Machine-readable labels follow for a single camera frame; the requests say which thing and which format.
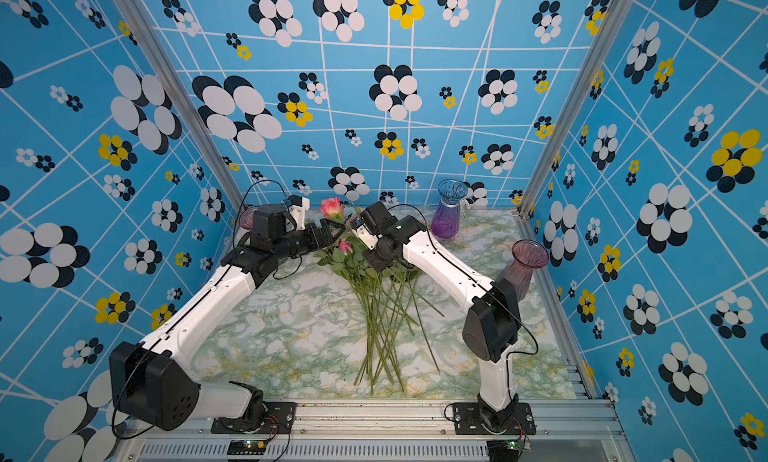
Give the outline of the pink grey ribbed glass vase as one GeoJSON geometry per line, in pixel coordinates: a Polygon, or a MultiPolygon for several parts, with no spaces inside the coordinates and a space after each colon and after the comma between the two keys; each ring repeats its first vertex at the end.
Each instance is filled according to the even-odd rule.
{"type": "Polygon", "coordinates": [[[253,217],[256,211],[256,206],[249,206],[238,217],[238,225],[240,228],[246,231],[250,231],[253,227],[253,217]]]}

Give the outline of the single pink rose stem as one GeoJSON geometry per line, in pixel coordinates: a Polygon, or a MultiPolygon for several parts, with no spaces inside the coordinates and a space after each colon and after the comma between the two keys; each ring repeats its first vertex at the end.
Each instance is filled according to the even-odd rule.
{"type": "MultiPolygon", "coordinates": [[[[332,233],[338,232],[342,225],[346,225],[347,216],[341,199],[329,198],[323,200],[320,210],[325,220],[331,223],[332,233]]],[[[340,237],[329,247],[321,251],[321,265],[332,265],[336,268],[344,266],[350,269],[357,263],[355,256],[359,255],[361,248],[354,235],[345,228],[340,237]]]]}

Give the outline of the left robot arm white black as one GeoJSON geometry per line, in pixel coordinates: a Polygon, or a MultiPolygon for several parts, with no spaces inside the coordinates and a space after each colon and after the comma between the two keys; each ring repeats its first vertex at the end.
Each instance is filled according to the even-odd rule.
{"type": "Polygon", "coordinates": [[[110,354],[115,411],[171,431],[189,419],[213,419],[230,433],[253,433],[267,419],[261,390],[241,382],[200,383],[192,359],[219,323],[273,276],[280,264],[332,246],[342,223],[305,219],[309,202],[250,207],[251,223],[237,229],[233,248],[211,279],[174,315],[140,342],[123,342],[110,354]]]}

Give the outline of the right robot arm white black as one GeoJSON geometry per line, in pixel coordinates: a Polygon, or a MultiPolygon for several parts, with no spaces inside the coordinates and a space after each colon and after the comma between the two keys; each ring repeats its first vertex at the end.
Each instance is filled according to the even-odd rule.
{"type": "Polygon", "coordinates": [[[507,429],[518,405],[513,388],[512,352],[521,328],[515,287],[472,269],[433,237],[413,216],[396,217],[376,202],[348,221],[366,246],[364,259],[381,272],[396,262],[414,266],[432,278],[465,312],[462,339],[478,358],[479,416],[487,429],[507,429]]]}

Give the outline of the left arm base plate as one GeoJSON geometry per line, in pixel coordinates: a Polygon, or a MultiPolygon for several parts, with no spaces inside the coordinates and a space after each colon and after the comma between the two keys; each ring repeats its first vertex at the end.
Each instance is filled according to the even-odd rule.
{"type": "Polygon", "coordinates": [[[213,434],[289,434],[298,404],[295,402],[257,401],[239,418],[216,418],[211,426],[213,434]]]}

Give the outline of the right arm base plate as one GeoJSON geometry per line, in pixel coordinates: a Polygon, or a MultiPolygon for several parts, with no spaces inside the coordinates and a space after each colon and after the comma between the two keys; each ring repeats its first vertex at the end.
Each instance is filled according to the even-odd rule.
{"type": "Polygon", "coordinates": [[[537,433],[531,406],[511,403],[494,411],[480,402],[456,402],[447,407],[457,435],[530,436],[537,433]]]}

